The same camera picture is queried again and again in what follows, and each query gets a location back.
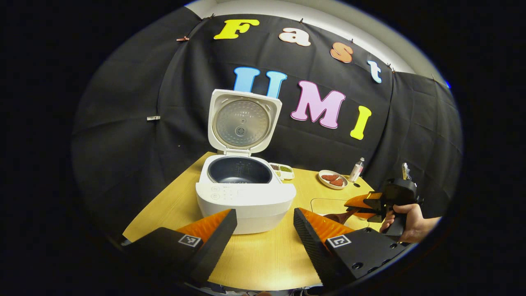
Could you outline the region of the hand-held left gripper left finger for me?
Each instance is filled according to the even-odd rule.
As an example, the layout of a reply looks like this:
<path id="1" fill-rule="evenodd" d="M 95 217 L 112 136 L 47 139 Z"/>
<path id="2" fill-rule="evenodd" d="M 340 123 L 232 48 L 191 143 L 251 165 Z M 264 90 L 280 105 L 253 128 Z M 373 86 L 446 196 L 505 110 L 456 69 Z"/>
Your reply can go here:
<path id="1" fill-rule="evenodd" d="M 236 211 L 227 209 L 177 230 L 158 227 L 123 249 L 162 279 L 205 284 L 236 227 Z"/>

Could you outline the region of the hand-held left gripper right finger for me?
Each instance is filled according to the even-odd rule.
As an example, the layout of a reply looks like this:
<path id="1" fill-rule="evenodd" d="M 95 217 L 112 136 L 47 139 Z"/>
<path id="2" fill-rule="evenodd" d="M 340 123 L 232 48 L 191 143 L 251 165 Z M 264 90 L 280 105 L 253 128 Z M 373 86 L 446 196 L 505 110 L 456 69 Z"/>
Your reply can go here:
<path id="1" fill-rule="evenodd" d="M 293 224 L 323 286 L 339 288 L 394 261 L 406 250 L 378 231 L 353 230 L 304 208 Z"/>

